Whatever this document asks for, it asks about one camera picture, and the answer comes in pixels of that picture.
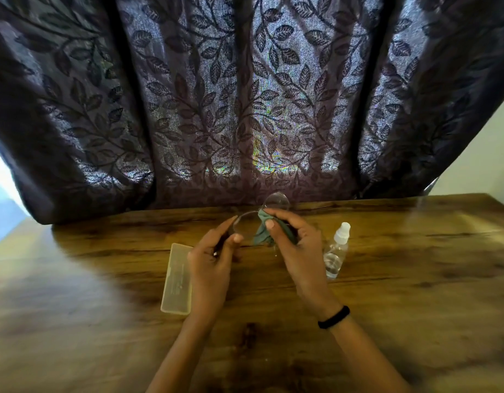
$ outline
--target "clear plastic bottle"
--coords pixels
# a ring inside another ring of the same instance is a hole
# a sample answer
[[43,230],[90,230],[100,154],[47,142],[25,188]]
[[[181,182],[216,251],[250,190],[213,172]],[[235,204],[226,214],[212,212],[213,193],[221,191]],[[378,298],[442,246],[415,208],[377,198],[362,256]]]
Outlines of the clear plastic bottle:
[[341,227],[334,234],[334,241],[328,245],[323,254],[328,280],[334,280],[340,272],[341,265],[347,255],[349,236],[350,224],[347,222],[341,223]]

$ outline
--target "black hair tie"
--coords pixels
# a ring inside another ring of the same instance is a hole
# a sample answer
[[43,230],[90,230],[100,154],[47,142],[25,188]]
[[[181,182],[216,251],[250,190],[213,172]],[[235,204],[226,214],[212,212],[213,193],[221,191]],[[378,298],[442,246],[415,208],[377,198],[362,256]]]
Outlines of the black hair tie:
[[338,311],[334,316],[330,317],[329,319],[325,321],[318,321],[317,324],[319,328],[322,330],[327,330],[330,327],[336,325],[340,321],[342,321],[345,317],[347,317],[350,314],[350,309],[348,306],[343,306],[340,311]]

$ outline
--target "dark leaf-patterned curtain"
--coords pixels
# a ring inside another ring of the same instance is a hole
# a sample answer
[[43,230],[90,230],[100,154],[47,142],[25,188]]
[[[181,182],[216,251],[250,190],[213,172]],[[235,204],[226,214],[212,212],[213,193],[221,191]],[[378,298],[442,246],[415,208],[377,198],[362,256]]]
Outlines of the dark leaf-patterned curtain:
[[0,0],[0,152],[43,223],[418,195],[503,99],[504,0]]

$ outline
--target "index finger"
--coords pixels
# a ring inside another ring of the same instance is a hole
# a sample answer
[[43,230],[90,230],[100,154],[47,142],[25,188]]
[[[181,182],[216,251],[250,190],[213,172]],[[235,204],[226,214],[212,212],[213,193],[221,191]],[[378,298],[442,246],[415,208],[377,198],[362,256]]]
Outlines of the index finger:
[[287,221],[297,230],[301,229],[302,227],[309,226],[309,224],[303,218],[301,218],[299,215],[296,215],[294,212],[278,210],[276,208],[265,208],[264,211],[276,218]]
[[200,245],[202,248],[215,247],[215,245],[219,243],[221,236],[225,234],[230,228],[230,226],[234,223],[235,218],[237,218],[237,215],[227,219],[222,224],[217,226],[215,229],[210,229],[199,241],[198,245]]

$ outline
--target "person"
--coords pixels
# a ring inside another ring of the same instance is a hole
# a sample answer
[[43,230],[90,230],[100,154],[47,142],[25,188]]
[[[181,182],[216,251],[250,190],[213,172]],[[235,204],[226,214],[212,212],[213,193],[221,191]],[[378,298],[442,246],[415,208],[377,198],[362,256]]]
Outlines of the person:
[[[339,314],[343,306],[327,284],[321,232],[292,212],[274,209],[265,211],[297,229],[299,242],[294,245],[277,222],[272,219],[266,221],[266,227],[281,251],[288,273],[294,280],[297,294],[308,310],[321,322]],[[188,254],[192,283],[191,312],[150,383],[147,393],[188,391],[191,376],[204,344],[225,303],[230,283],[232,255],[243,239],[238,234],[232,234],[224,242],[219,258],[213,257],[215,245],[228,231],[235,218],[230,218],[210,230]],[[340,347],[349,373],[359,391],[366,393],[411,391],[410,386],[352,316],[347,315],[339,323],[328,328],[328,331]]]

